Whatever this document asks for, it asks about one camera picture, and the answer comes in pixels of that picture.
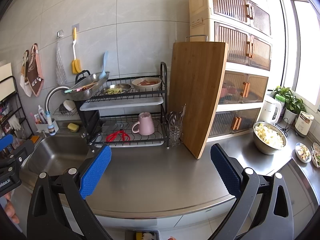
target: white flower pot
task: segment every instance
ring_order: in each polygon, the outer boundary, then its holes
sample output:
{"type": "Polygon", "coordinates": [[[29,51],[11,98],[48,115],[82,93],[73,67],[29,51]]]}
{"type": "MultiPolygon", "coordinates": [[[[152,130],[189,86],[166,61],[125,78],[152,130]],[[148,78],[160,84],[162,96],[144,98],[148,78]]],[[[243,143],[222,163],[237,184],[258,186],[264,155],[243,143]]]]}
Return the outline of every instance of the white flower pot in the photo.
{"type": "Polygon", "coordinates": [[[288,124],[292,124],[296,117],[297,117],[297,114],[289,111],[288,109],[285,109],[283,120],[286,121],[288,124]]]}

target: green lid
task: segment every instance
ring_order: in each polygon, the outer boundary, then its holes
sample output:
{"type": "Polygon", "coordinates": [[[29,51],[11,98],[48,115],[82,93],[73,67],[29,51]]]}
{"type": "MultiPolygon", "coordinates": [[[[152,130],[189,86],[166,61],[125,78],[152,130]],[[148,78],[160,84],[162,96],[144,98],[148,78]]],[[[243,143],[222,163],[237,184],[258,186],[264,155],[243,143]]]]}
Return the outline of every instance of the green lid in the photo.
{"type": "Polygon", "coordinates": [[[284,96],[281,96],[281,95],[279,95],[279,94],[276,94],[276,100],[285,103],[285,98],[284,98],[284,96]]]}

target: mug handle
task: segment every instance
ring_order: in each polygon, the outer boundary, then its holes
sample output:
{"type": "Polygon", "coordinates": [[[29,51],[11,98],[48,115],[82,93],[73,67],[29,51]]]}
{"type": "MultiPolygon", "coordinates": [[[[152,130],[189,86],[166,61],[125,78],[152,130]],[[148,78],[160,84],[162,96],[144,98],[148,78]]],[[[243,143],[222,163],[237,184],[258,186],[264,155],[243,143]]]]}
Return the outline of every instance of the mug handle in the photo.
{"type": "Polygon", "coordinates": [[[136,131],[133,130],[133,128],[134,128],[137,124],[140,124],[140,122],[137,121],[137,122],[132,126],[132,132],[133,132],[133,133],[138,133],[138,132],[139,132],[139,129],[136,130],[136,131]]]}

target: transparent cabinet door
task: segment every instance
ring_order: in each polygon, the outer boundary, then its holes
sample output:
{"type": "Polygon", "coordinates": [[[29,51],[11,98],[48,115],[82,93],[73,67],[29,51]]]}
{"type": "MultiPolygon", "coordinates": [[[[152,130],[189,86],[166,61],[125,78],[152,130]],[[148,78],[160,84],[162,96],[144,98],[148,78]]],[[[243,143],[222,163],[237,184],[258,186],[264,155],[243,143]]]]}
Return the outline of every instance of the transparent cabinet door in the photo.
{"type": "Polygon", "coordinates": [[[215,14],[227,16],[240,22],[249,24],[249,0],[213,0],[215,14]]]}
{"type": "Polygon", "coordinates": [[[247,64],[247,51],[250,46],[248,33],[216,22],[214,41],[228,43],[227,61],[247,64]]]}
{"type": "Polygon", "coordinates": [[[238,111],[216,112],[209,137],[231,134],[237,112],[238,111]]]}
{"type": "Polygon", "coordinates": [[[245,90],[248,87],[247,74],[226,71],[223,78],[219,104],[242,103],[245,90]]]}
{"type": "Polygon", "coordinates": [[[243,103],[263,102],[267,89],[268,77],[249,75],[247,83],[247,91],[243,97],[243,103]]]}
{"type": "Polygon", "coordinates": [[[251,35],[251,56],[249,57],[249,65],[270,70],[271,65],[271,45],[267,42],[251,35]]]}
{"type": "Polygon", "coordinates": [[[251,2],[251,10],[252,10],[251,27],[256,28],[257,30],[270,36],[271,35],[270,15],[253,2],[251,2]]]}
{"type": "Polygon", "coordinates": [[[239,110],[236,116],[236,118],[238,118],[238,129],[233,129],[232,133],[238,133],[244,130],[252,129],[258,118],[259,112],[260,108],[239,110]]]}

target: pink mug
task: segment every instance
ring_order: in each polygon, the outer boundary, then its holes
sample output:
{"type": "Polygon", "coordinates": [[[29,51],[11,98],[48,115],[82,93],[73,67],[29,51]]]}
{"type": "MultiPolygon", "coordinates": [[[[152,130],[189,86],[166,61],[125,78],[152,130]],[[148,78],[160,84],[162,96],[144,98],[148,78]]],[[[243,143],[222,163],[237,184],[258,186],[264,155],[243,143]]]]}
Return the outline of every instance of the pink mug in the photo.
{"type": "Polygon", "coordinates": [[[153,120],[151,114],[148,112],[143,112],[139,114],[138,121],[132,126],[133,133],[139,133],[141,135],[150,135],[155,132],[155,127],[153,125],[153,120]],[[136,125],[139,125],[137,130],[133,130],[136,125]]]}

